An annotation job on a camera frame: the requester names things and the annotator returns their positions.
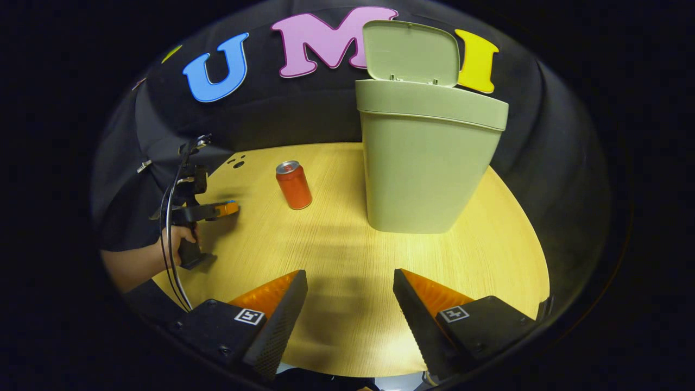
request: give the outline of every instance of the wooden table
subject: wooden table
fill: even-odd
[[[283,362],[342,376],[425,370],[392,292],[396,268],[472,298],[495,295],[533,319],[548,298],[540,243],[491,168],[451,231],[395,234],[367,222],[361,143],[251,150],[231,159],[198,200],[236,200],[240,211],[200,223],[203,250],[218,258],[192,271],[179,268],[181,281],[195,307],[305,269],[309,293]],[[292,159],[304,166],[313,194],[302,210],[287,206],[275,180],[275,166]],[[244,165],[233,168],[239,161]],[[164,272],[154,280],[174,297]]]

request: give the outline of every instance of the pink letter m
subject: pink letter m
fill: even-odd
[[[370,20],[391,20],[397,16],[398,12],[390,8],[357,7],[347,14],[337,29],[312,14],[294,15],[273,24],[272,30],[280,31],[285,49],[285,66],[280,69],[280,76],[298,77],[316,70],[316,62],[306,57],[305,45],[334,69],[341,64],[354,41],[356,50],[349,63],[353,67],[366,68],[362,27]]]

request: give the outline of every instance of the blue letter u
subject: blue letter u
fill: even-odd
[[[241,33],[232,37],[218,46],[218,51],[224,52],[227,59],[229,74],[219,83],[211,83],[208,78],[208,70],[205,61],[210,57],[209,53],[191,61],[183,69],[183,74],[188,77],[188,86],[193,97],[201,102],[214,102],[234,92],[246,77],[246,57],[244,56],[244,40],[249,33]]]

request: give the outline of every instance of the red can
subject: red can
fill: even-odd
[[[285,195],[287,205],[292,209],[304,209],[311,204],[309,184],[304,176],[304,168],[296,160],[280,163],[275,168],[275,179]]]

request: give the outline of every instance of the trash bin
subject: trash bin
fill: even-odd
[[[459,48],[449,33],[395,20],[363,28],[367,71],[355,82],[367,216],[379,231],[447,232],[482,179],[508,104],[453,88]]]

